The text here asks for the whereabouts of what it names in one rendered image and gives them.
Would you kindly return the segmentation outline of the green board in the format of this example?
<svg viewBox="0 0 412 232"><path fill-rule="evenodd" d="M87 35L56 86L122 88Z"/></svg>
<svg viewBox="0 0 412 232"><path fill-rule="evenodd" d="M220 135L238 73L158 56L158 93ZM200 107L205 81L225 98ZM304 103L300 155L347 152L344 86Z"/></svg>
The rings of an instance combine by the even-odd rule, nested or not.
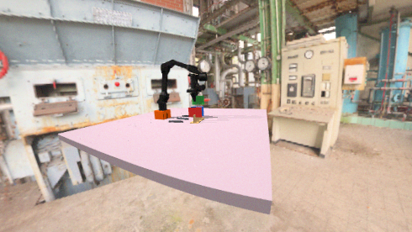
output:
<svg viewBox="0 0 412 232"><path fill-rule="evenodd" d="M192 98L192 104L193 105L204 105L204 96L196 96L196 102L194 102Z"/></svg>

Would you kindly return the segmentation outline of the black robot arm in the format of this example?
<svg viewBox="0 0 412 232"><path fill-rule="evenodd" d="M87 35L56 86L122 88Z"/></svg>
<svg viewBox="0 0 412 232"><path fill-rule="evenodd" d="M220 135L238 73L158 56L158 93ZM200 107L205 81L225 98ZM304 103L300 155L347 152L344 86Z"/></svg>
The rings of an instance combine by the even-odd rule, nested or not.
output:
<svg viewBox="0 0 412 232"><path fill-rule="evenodd" d="M160 67L161 73L162 73L162 87L161 87L161 93L159 95L159 99L157 100L159 111L168 110L166 103L167 103L167 100L169 99L170 93L169 94L167 93L167 75L170 69L175 65L180 66L181 68L187 69L188 71L197 74L197 75L191 74L191 73L188 74L188 76L190 76L190 82L197 82L195 89L204 90L206 88L204 84L199 85L198 81L206 82L208 80L207 72L199 72L196 66L187 65L180 61L175 61L175 60L170 60L168 62L162 63Z"/></svg>

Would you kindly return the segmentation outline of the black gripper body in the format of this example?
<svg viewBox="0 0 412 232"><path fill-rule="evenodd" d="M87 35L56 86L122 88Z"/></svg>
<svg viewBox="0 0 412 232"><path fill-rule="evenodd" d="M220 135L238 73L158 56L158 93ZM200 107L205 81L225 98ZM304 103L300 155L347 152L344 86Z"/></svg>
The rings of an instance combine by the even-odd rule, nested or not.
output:
<svg viewBox="0 0 412 232"><path fill-rule="evenodd" d="M192 93L192 92L201 92L202 91L201 89L195 89L196 83L197 82L190 82L189 84L191 84L191 88L188 88L187 92L190 92L190 93Z"/></svg>

